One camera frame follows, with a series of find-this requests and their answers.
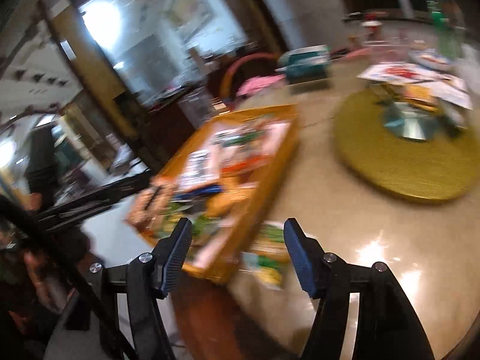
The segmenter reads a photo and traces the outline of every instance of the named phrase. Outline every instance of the person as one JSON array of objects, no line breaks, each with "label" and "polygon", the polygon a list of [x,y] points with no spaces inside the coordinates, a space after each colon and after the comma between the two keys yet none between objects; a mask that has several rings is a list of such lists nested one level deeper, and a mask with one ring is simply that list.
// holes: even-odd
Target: person
[{"label": "person", "polygon": [[[51,126],[31,133],[29,163],[25,171],[30,195],[27,210],[33,215],[55,204],[60,187]],[[2,226],[0,242],[8,244],[11,232]],[[99,261],[91,253],[90,239],[80,226],[52,235],[61,251],[81,274]],[[6,305],[33,359],[41,359],[59,315],[72,295],[73,286],[60,269],[35,245],[15,253],[0,253],[0,303]]]}]

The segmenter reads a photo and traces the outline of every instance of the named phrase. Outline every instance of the white wall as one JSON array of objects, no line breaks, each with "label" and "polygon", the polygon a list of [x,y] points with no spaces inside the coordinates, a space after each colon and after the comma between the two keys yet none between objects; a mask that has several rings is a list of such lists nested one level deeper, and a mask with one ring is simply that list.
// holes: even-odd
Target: white wall
[{"label": "white wall", "polygon": [[[60,0],[45,0],[52,7]],[[16,44],[22,38],[25,30],[30,25],[32,17],[37,14],[38,0],[20,0],[13,10],[11,17],[0,33],[0,55],[7,56],[15,48]],[[62,104],[71,100],[80,87],[71,74],[70,69],[59,55],[55,46],[46,45],[44,48],[35,49],[36,43],[40,44],[42,36],[35,38],[34,42],[26,44],[17,54],[11,69],[25,68],[27,75],[38,70],[38,73],[51,73],[51,76],[59,76],[62,79],[68,79],[69,84],[65,87],[56,85],[47,85],[43,82],[35,83],[31,79],[23,79],[18,82],[7,71],[0,80],[0,109],[5,117],[10,117],[23,111],[27,105],[33,104],[36,107],[46,107],[51,103],[60,102]]]},{"label": "white wall", "polygon": [[343,0],[264,0],[290,49],[347,46]]},{"label": "white wall", "polygon": [[215,16],[189,40],[187,47],[196,47],[200,53],[232,51],[234,48],[232,41],[235,44],[246,42],[245,32],[224,1],[208,0],[208,2]]},{"label": "white wall", "polygon": [[190,67],[187,60],[189,57],[188,52],[168,20],[162,17],[158,20],[157,36],[165,45],[165,49],[170,54],[170,58],[178,71],[188,69]]},{"label": "white wall", "polygon": [[[156,23],[153,20],[155,0],[90,0],[81,7],[81,10],[88,10],[89,8],[94,10],[95,5],[102,3],[112,4],[119,12],[118,38],[111,47],[106,48],[112,55],[123,54],[155,32]],[[148,4],[149,8],[146,14],[147,20],[141,22],[140,16],[143,4]]]}]

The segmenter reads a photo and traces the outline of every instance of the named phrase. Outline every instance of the ceiling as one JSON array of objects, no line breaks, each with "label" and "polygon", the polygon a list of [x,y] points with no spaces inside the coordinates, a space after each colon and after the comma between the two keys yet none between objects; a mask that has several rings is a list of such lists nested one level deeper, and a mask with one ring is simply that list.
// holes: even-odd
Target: ceiling
[{"label": "ceiling", "polygon": [[[31,17],[36,13],[37,1],[20,0],[12,10],[0,32],[0,56],[9,55],[20,42],[31,23]],[[51,8],[65,4],[62,0],[45,2]],[[41,29],[39,35],[22,47],[0,80],[0,110],[3,113],[3,122],[30,104],[39,108],[47,107],[51,103],[65,104],[81,90],[56,45],[49,42],[48,37],[48,32]],[[19,71],[25,71],[20,79]]]}]

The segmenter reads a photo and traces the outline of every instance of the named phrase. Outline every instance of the teal cooler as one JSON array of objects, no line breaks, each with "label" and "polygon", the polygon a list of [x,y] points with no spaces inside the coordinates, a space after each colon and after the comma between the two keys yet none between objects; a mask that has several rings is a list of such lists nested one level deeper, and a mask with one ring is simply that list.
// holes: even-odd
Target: teal cooler
[{"label": "teal cooler", "polygon": [[286,52],[278,60],[280,68],[290,84],[328,78],[330,52],[326,45],[305,47]]}]

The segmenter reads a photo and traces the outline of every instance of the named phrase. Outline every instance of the metal screw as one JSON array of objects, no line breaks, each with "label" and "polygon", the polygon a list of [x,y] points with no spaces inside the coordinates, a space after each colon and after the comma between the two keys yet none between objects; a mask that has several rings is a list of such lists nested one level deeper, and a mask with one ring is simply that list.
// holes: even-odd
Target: metal screw
[{"label": "metal screw", "polygon": [[153,259],[152,253],[144,253],[138,256],[138,259],[140,260],[141,263],[147,263],[151,259]]},{"label": "metal screw", "polygon": [[90,266],[90,272],[96,274],[100,269],[102,269],[102,264],[95,262]]},{"label": "metal screw", "polygon": [[333,263],[335,261],[337,261],[337,255],[333,254],[333,253],[325,253],[323,255],[323,259],[327,262],[327,263]]},{"label": "metal screw", "polygon": [[388,269],[387,264],[381,261],[376,262],[374,267],[378,272],[385,272]]}]

